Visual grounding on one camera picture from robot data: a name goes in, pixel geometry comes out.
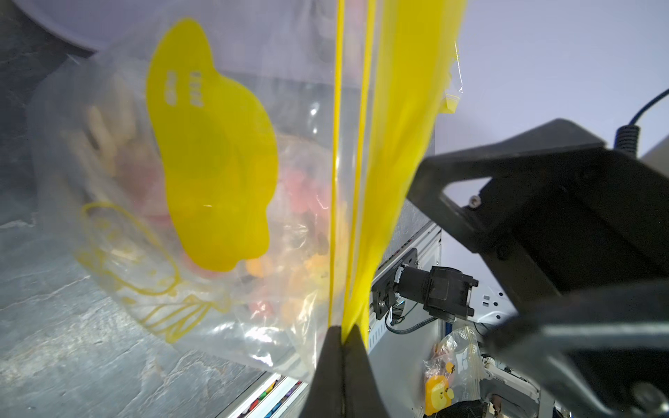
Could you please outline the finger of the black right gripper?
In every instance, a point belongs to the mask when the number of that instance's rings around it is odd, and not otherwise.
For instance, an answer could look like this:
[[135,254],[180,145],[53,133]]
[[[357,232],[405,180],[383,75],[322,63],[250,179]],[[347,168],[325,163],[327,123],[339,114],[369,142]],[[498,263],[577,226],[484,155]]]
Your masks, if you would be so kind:
[[542,301],[484,345],[576,417],[668,415],[668,281]]
[[518,311],[668,275],[668,179],[556,119],[426,158],[409,201],[478,254]]

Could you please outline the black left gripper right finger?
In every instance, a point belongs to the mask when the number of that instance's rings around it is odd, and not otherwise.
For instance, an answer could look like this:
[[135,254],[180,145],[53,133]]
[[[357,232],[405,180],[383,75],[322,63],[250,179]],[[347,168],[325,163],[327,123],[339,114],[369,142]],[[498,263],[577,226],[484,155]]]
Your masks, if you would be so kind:
[[388,418],[358,326],[343,345],[343,407],[348,418]]

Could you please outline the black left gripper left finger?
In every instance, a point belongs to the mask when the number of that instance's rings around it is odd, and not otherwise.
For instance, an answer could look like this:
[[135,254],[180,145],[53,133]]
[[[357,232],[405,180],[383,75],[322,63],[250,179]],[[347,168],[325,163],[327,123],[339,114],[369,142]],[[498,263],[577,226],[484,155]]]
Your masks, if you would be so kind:
[[339,418],[344,408],[341,328],[330,327],[299,418]]

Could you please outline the ziploc bag with small cookies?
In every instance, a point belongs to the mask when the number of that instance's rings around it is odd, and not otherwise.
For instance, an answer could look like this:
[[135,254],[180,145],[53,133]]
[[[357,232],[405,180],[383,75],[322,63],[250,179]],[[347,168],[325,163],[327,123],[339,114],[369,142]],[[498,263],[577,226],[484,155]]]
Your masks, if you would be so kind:
[[162,340],[299,380],[369,291],[463,1],[172,1],[36,90],[45,223]]

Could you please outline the ziploc bag with yellow toy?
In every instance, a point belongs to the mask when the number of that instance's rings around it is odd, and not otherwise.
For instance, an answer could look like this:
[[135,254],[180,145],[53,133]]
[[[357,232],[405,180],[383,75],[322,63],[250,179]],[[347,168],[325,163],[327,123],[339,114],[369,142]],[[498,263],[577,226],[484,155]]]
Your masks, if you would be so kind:
[[424,413],[427,416],[458,402],[481,400],[486,378],[477,332],[473,327],[454,328],[435,348],[424,365]]

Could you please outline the clear ziploc bag of cookies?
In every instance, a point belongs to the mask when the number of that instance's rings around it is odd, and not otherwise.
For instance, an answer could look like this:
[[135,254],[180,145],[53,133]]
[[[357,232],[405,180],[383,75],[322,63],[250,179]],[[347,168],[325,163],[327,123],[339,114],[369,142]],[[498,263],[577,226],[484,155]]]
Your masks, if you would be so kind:
[[463,97],[462,68],[457,43],[454,43],[454,59],[448,72],[447,86],[443,92],[439,112],[442,114],[454,114]]

